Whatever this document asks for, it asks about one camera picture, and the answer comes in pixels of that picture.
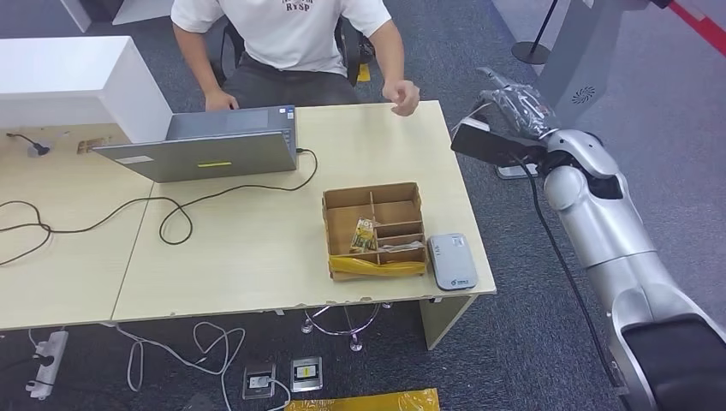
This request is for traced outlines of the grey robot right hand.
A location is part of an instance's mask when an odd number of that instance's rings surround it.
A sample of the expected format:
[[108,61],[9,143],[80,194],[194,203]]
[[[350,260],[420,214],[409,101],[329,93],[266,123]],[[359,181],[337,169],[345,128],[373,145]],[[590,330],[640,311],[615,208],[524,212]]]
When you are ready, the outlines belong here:
[[489,67],[477,67],[493,85],[479,97],[495,104],[523,138],[542,140],[562,124],[539,91],[498,74]]

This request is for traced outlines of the person's right hand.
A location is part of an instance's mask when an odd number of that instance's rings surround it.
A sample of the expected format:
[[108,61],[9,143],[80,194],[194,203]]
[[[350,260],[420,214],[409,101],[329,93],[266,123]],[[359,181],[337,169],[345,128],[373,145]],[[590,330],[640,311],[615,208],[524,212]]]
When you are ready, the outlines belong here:
[[204,92],[205,110],[237,110],[239,108],[235,97],[226,93],[222,89],[213,89]]

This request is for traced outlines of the person's left hand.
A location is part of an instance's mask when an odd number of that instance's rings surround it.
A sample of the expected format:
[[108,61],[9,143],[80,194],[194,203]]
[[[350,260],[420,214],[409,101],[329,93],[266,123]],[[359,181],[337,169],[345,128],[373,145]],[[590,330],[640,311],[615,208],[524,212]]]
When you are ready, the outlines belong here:
[[420,103],[420,89],[410,80],[387,80],[382,94],[393,104],[391,111],[398,116],[411,116]]

